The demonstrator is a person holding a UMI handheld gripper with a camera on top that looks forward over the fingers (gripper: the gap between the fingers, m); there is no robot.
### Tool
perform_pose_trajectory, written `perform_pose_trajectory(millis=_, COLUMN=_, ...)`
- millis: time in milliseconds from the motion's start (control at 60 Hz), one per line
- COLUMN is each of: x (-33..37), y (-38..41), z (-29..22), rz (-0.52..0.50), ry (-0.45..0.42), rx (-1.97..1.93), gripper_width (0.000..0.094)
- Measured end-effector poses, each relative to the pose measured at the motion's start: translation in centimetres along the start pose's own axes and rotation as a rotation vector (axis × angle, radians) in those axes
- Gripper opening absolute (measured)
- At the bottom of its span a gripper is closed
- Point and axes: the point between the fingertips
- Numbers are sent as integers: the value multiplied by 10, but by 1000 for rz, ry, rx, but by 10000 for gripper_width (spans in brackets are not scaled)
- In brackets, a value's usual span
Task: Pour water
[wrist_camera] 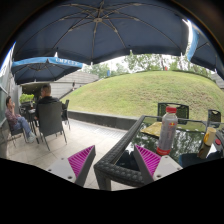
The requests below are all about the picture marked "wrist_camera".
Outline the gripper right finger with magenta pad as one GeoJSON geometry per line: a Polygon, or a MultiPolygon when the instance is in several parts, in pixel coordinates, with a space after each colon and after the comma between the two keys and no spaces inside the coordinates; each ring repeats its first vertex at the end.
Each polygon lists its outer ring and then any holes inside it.
{"type": "Polygon", "coordinates": [[[134,146],[134,158],[145,184],[152,183],[182,169],[170,156],[159,156],[138,145],[134,146]]]}

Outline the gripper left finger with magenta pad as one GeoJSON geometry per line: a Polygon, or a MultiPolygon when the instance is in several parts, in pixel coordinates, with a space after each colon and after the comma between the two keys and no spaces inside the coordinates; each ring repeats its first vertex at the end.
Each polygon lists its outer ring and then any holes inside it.
{"type": "Polygon", "coordinates": [[[47,171],[83,187],[95,155],[95,146],[92,145],[69,158],[56,160],[47,171]]]}

